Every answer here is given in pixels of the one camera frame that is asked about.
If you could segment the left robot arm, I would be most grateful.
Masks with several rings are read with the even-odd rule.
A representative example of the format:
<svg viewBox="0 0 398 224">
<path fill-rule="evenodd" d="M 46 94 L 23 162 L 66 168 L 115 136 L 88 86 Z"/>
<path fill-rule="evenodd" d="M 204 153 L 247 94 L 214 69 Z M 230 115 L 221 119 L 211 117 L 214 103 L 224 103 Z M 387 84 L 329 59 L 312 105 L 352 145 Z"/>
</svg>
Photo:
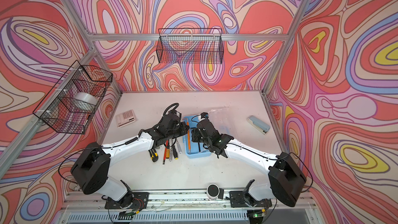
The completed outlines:
<svg viewBox="0 0 398 224">
<path fill-rule="evenodd" d="M 83 193 L 102 194 L 113 200 L 118 208 L 128 208 L 133 203 L 133 192 L 123 180 L 109 176 L 109 169 L 139 152 L 155 151 L 167 141 L 186 135 L 189 127 L 182 121 L 178 106 L 179 103 L 170 105 L 157 124 L 140 130 L 137 136 L 102 146 L 90 143 L 70 170 Z"/>
</svg>

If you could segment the red handled hex key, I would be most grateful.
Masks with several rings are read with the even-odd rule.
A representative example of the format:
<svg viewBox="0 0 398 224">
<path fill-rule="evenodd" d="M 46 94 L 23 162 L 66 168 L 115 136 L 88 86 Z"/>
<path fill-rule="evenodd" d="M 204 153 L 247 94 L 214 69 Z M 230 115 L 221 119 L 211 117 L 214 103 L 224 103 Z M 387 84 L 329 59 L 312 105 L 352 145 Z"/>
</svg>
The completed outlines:
<svg viewBox="0 0 398 224">
<path fill-rule="evenodd" d="M 163 156 L 163 161 L 162 161 L 162 164 L 163 165 L 165 165 L 165 161 L 166 161 L 166 158 L 165 158 L 165 150 L 166 150 L 166 148 L 168 148 L 169 147 L 169 141 L 166 141 L 166 143 L 164 144 L 164 156 Z"/>
</svg>

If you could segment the light blue plastic toolbox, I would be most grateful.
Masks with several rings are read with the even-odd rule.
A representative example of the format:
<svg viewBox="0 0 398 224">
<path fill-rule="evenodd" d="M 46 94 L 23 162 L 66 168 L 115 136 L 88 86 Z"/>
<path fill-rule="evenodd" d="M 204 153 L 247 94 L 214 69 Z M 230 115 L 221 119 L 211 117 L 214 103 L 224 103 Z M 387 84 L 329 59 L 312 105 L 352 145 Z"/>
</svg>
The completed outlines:
<svg viewBox="0 0 398 224">
<path fill-rule="evenodd" d="M 182 120 L 187 123 L 189 122 L 190 126 L 190 144 L 191 144 L 191 154 L 188 154 L 188 144 L 187 144 L 187 134 L 182 137 L 184 146 L 185 146 L 185 153 L 188 158 L 190 159 L 196 159 L 196 158 L 203 158 L 203 157 L 208 157 L 211 155 L 210 151 L 208 149 L 204 148 L 204 144 L 201 143 L 201 152 L 198 153 L 198 142 L 193 141 L 193 135 L 195 134 L 195 138 L 200 134 L 199 131 L 195 131 L 194 128 L 197 127 L 197 124 L 199 123 L 199 117 L 195 115 L 188 115 L 184 116 Z"/>
</svg>

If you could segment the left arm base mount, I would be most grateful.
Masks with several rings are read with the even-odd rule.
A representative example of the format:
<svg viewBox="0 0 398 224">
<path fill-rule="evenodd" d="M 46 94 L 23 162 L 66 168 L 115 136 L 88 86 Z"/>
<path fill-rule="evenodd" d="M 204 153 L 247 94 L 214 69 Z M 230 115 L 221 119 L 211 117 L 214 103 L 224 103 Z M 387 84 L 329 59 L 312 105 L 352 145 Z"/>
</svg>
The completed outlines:
<svg viewBox="0 0 398 224">
<path fill-rule="evenodd" d="M 141 211 L 147 207 L 148 200 L 148 192 L 128 192 L 119 201 L 108 198 L 105 203 L 105 209 L 132 209 Z"/>
</svg>

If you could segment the yellow black utility knife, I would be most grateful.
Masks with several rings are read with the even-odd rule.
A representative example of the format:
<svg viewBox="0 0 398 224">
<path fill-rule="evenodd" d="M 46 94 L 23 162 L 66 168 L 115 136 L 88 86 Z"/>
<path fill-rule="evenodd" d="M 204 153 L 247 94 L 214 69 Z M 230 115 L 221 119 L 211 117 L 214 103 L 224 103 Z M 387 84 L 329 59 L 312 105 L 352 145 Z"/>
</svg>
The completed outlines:
<svg viewBox="0 0 398 224">
<path fill-rule="evenodd" d="M 157 153 L 156 149 L 152 148 L 152 149 L 150 149 L 148 151 L 149 151 L 149 154 L 150 154 L 151 161 L 152 162 L 157 162 L 158 159 L 159 159 L 159 156 L 158 156 L 158 153 Z"/>
</svg>

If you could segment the clear toolbox lid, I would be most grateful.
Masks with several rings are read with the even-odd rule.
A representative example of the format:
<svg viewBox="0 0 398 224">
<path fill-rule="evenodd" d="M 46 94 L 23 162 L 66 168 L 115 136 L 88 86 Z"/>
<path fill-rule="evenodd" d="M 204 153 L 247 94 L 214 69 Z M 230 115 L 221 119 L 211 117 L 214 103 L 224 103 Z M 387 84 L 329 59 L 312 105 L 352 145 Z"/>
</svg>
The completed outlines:
<svg viewBox="0 0 398 224">
<path fill-rule="evenodd" d="M 206 109 L 209 121 L 220 134 L 227 134 L 238 139 L 238 132 L 229 107 Z"/>
</svg>

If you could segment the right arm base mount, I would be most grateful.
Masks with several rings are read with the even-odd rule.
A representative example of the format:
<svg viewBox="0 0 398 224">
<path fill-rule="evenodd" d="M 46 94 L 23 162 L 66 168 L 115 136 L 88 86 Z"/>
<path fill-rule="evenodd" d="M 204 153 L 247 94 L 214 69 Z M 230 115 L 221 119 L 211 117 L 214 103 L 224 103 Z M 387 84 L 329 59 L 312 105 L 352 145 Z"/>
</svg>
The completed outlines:
<svg viewBox="0 0 398 224">
<path fill-rule="evenodd" d="M 233 208 L 237 207 L 261 207 L 268 209 L 273 206 L 270 199 L 256 200 L 248 192 L 245 191 L 230 191 L 229 196 L 226 197 L 230 201 Z"/>
</svg>

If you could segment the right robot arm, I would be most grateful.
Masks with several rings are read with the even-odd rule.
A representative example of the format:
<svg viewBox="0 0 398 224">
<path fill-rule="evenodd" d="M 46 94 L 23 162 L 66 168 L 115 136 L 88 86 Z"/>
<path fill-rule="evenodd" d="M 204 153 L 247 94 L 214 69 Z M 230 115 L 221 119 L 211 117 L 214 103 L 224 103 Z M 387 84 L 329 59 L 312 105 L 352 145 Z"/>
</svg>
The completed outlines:
<svg viewBox="0 0 398 224">
<path fill-rule="evenodd" d="M 255 185 L 255 194 L 249 195 L 260 201 L 275 197 L 282 204 L 294 207 L 306 183 L 306 176 L 290 154 L 279 155 L 254 149 L 233 136 L 219 133 L 209 119 L 202 119 L 194 128 L 192 137 L 217 157 L 243 162 L 267 176 L 264 184 Z"/>
</svg>

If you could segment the orange handled hex key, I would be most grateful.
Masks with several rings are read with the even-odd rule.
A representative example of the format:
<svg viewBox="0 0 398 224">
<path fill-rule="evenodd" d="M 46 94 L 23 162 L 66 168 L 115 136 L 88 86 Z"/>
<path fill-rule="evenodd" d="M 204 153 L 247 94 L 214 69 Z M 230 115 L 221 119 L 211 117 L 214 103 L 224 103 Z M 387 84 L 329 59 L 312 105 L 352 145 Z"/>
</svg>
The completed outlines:
<svg viewBox="0 0 398 224">
<path fill-rule="evenodd" d="M 188 132 L 187 132 L 187 144 L 188 144 L 188 154 L 191 154 L 191 144 L 190 144 L 190 126 L 189 122 L 187 121 Z"/>
</svg>

